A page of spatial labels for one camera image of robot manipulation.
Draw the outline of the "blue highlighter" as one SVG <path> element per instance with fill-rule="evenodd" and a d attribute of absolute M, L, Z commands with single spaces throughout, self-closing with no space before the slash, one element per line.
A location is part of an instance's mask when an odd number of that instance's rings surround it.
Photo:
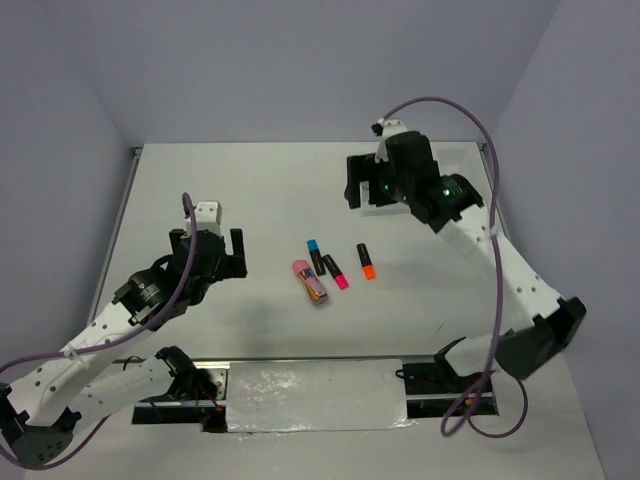
<path fill-rule="evenodd" d="M 318 243 L 315 239 L 309 239 L 306 241 L 309 256 L 312 260 L 315 272 L 317 276 L 323 276 L 326 274 L 326 267 L 324 264 L 323 256 L 319 249 Z"/>

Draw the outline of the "orange highlighter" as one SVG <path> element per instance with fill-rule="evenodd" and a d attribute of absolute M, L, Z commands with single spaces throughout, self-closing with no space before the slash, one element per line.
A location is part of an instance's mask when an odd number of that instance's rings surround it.
<path fill-rule="evenodd" d="M 365 243 L 359 243 L 356 245 L 358 257 L 361 263 L 364 277 L 367 280 L 373 280 L 376 278 L 376 271 L 369 255 L 367 246 Z"/>

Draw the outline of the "pink highlighter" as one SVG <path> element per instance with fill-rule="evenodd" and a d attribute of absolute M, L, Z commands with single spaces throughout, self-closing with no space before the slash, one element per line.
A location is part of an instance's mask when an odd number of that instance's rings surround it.
<path fill-rule="evenodd" d="M 344 276 L 343 272 L 330 254 L 326 254 L 322 257 L 323 263 L 335 281 L 340 290 L 344 290 L 349 287 L 349 282 Z"/>

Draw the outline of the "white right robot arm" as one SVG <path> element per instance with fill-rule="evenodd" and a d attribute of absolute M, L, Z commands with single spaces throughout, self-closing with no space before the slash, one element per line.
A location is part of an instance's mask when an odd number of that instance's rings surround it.
<path fill-rule="evenodd" d="M 364 203 L 363 185 L 369 205 L 406 205 L 502 295 L 499 333 L 456 340 L 441 350 L 444 361 L 434 371 L 442 389 L 460 389 L 486 357 L 497 370 L 525 380 L 571 343 L 586 316 L 584 303 L 549 286 L 491 226 L 494 216 L 481 194 L 464 176 L 441 173 L 426 136 L 398 133 L 374 153 L 348 157 L 344 197 L 350 208 Z"/>

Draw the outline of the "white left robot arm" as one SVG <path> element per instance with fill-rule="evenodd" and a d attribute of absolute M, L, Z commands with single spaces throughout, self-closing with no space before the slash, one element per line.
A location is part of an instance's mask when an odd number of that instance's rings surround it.
<path fill-rule="evenodd" d="M 104 310 L 53 355 L 33 355 L 38 368 L 1 387 L 2 455 L 26 470 L 64 462 L 84 428 L 142 400 L 167 396 L 216 401 L 219 377 L 195 366 L 176 346 L 163 347 L 113 376 L 104 371 L 135 342 L 200 304 L 217 282 L 247 275 L 243 232 L 169 233 L 171 253 L 132 274 Z"/>

